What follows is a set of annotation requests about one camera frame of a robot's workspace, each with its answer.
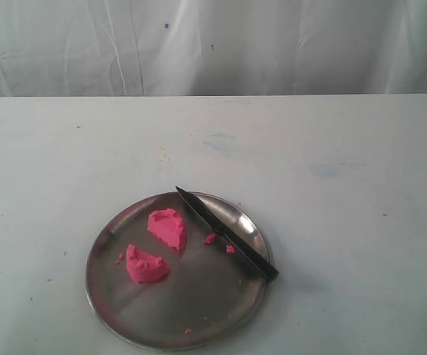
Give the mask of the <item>pink crumb near knife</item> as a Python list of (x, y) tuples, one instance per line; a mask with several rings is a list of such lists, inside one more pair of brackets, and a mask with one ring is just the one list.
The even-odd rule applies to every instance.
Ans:
[(211, 245), (216, 242), (216, 239), (217, 239), (216, 233), (211, 233), (204, 239), (204, 244)]

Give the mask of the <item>black knife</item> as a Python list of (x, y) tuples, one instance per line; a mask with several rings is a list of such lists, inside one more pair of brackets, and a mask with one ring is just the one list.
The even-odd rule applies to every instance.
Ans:
[(210, 209), (193, 193), (187, 192), (180, 187), (176, 187), (177, 192), (184, 202), (198, 214), (216, 234), (222, 235), (238, 251), (246, 261), (259, 273), (267, 282), (274, 281), (279, 275), (279, 271), (253, 247), (237, 235), (229, 226), (223, 223)]

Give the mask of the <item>round stainless steel plate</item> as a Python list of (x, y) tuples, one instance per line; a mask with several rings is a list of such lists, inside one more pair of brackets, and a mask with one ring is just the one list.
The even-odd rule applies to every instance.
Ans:
[[(148, 216), (172, 208), (185, 221), (187, 243), (177, 251), (148, 232)], [(95, 239), (86, 265), (86, 293), (98, 319), (115, 335), (143, 348), (180, 351), (231, 334), (262, 302), (266, 281), (218, 237), (204, 244), (210, 226), (176, 192), (148, 197), (115, 216)], [(129, 244), (162, 257), (170, 273), (156, 283), (135, 283), (115, 265)]]

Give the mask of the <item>pink crumb right side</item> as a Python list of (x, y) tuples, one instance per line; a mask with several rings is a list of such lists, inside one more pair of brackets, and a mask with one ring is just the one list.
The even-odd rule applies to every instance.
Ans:
[(226, 252), (233, 254), (235, 252), (235, 248), (232, 245), (227, 245), (226, 246)]

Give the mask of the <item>white plastic backdrop sheet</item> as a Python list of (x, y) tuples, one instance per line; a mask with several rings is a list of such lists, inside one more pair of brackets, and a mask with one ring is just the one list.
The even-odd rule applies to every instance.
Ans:
[(427, 1), (0, 1), (0, 96), (427, 92)]

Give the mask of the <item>pink clay piece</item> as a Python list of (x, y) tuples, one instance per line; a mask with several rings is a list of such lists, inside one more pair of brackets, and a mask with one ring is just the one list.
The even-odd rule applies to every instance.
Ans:
[(177, 251), (183, 251), (187, 243), (185, 221), (175, 209), (153, 211), (148, 216), (148, 231)]

